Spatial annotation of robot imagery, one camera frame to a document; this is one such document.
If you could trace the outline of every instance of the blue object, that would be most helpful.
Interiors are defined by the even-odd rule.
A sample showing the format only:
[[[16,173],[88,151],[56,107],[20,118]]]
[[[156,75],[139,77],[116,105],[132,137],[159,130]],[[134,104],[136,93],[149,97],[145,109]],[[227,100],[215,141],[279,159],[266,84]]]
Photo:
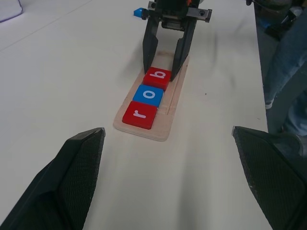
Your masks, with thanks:
[[[148,85],[140,85],[132,100],[159,107],[162,97],[162,89]]]
[[[141,18],[142,17],[142,12],[143,12],[143,8],[138,8],[137,10],[135,10],[133,12],[133,15],[136,16],[136,17]]]

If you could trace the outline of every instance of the groove in wooden board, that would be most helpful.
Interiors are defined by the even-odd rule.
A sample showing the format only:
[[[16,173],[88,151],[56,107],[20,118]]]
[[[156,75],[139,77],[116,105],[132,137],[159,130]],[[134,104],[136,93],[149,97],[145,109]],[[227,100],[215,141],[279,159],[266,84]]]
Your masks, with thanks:
[[[161,69],[171,70],[173,58],[173,54],[169,54],[166,52],[157,52],[152,66]],[[131,126],[122,122],[122,117],[125,114],[130,102],[132,101],[136,90],[138,89],[139,85],[142,84],[142,80],[144,77],[143,70],[138,75],[122,106],[116,114],[113,123],[114,127],[121,131],[132,133],[145,138],[150,138],[158,141],[166,141],[173,123],[184,77],[188,68],[188,63],[189,57],[187,57],[176,78],[169,83],[162,98],[155,120],[153,122],[153,126],[150,130]]]

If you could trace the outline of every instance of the white letter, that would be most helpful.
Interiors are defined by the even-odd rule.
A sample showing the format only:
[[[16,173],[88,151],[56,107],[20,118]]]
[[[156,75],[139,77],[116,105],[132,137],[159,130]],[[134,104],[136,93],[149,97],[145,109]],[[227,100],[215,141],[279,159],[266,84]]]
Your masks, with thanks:
[[[138,111],[138,110],[134,111],[134,114],[133,114],[133,115],[134,115],[134,116],[137,116],[137,117],[140,117],[140,118],[146,118],[145,115],[139,114],[139,111]]]
[[[153,91],[146,90],[146,91],[143,93],[143,96],[144,96],[145,98],[148,98],[148,99],[153,99],[153,98],[155,97],[155,93],[154,93]]]
[[[161,72],[161,71],[157,71],[156,73],[154,73],[154,74],[150,74],[150,76],[153,76],[153,77],[156,77],[156,78],[162,78],[162,79],[164,79],[164,77],[166,76],[166,73],[163,73],[163,72]]]

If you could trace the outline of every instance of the letter block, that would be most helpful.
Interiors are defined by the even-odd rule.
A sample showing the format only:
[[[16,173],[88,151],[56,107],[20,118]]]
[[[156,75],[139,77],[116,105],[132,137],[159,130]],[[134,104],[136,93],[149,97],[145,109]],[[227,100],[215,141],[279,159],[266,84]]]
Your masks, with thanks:
[[[140,128],[151,129],[158,108],[140,102],[130,102],[122,122]]]
[[[150,67],[143,79],[143,84],[165,91],[171,79],[171,74],[172,72],[169,70]]]
[[[163,90],[147,85],[140,85],[132,100],[159,107],[162,97]]]

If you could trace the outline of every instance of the red letter block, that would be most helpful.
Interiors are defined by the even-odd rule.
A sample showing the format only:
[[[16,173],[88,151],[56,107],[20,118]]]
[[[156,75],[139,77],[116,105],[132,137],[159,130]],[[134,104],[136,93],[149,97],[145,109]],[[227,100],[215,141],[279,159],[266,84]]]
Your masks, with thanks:
[[[140,102],[130,102],[122,119],[123,123],[140,128],[151,129],[158,108]]]
[[[171,71],[150,67],[147,71],[143,84],[166,90],[171,78]]]

